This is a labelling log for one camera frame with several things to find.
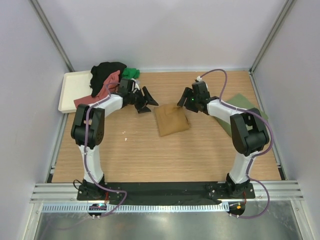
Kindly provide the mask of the tan brown tank top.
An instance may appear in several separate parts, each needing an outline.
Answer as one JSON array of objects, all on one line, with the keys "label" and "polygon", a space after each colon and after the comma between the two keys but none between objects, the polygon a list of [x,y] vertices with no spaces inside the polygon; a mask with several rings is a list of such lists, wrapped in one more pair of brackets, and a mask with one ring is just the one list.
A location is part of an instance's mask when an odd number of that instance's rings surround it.
[{"label": "tan brown tank top", "polygon": [[190,128],[183,108],[175,103],[155,107],[154,114],[160,137],[183,132]]}]

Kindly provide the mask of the olive green printed tank top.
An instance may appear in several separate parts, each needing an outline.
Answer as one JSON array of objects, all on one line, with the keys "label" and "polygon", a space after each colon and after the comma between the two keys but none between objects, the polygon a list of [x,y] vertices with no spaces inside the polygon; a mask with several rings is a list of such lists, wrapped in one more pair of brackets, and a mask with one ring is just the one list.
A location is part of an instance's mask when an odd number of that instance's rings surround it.
[{"label": "olive green printed tank top", "polygon": [[[252,108],[259,109],[256,105],[254,105],[244,95],[240,93],[234,95],[232,98],[227,100],[226,103],[242,109],[252,109]],[[268,116],[262,110],[259,109],[259,111],[261,116],[265,120],[268,120]],[[231,137],[232,136],[231,125],[220,118],[214,117],[214,119],[219,123],[219,125],[223,128],[223,130],[227,133],[227,135]]]}]

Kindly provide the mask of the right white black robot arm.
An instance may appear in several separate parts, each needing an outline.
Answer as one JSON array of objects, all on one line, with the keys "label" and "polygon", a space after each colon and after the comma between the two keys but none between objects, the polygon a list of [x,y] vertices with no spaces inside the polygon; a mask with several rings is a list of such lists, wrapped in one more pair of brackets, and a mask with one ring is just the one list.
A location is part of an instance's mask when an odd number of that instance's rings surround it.
[{"label": "right white black robot arm", "polygon": [[257,108],[244,109],[228,104],[217,96],[210,96],[207,84],[194,82],[186,87],[177,106],[202,112],[230,125],[233,147],[236,150],[233,166],[226,176],[225,192],[237,198],[249,187],[250,172],[257,156],[270,141],[269,134]]}]

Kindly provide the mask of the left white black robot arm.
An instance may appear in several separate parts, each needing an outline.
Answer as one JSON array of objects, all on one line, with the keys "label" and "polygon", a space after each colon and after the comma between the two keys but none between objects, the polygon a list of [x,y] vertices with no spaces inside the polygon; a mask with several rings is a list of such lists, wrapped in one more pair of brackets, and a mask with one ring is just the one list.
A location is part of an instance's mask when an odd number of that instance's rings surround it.
[{"label": "left white black robot arm", "polygon": [[[112,85],[115,85],[115,92],[110,92],[109,86]],[[102,89],[106,91],[102,99],[78,105],[70,132],[81,152],[84,166],[83,180],[77,187],[77,199],[80,201],[101,200],[107,192],[114,192],[106,187],[101,167],[100,144],[105,134],[105,118],[128,105],[133,105],[139,114],[151,112],[149,105],[159,105],[147,87],[140,88],[133,79],[107,83]]]}]

